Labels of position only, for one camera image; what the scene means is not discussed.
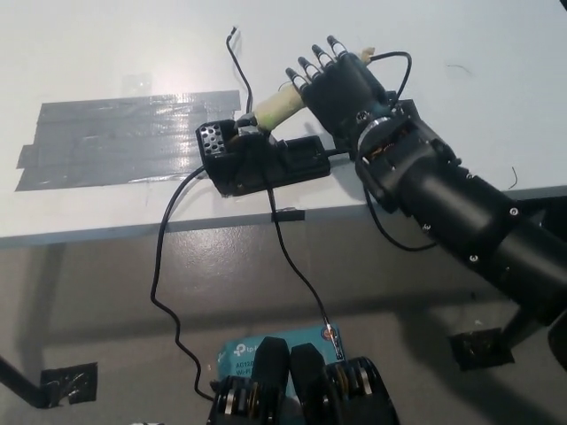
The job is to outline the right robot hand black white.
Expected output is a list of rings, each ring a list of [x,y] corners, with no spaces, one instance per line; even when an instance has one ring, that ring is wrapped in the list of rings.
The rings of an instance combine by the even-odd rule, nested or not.
[[[327,43],[330,51],[312,46],[317,65],[299,57],[303,72],[289,67],[285,73],[322,127],[346,143],[358,137],[367,121],[391,117],[392,107],[383,85],[356,54],[332,35]]]

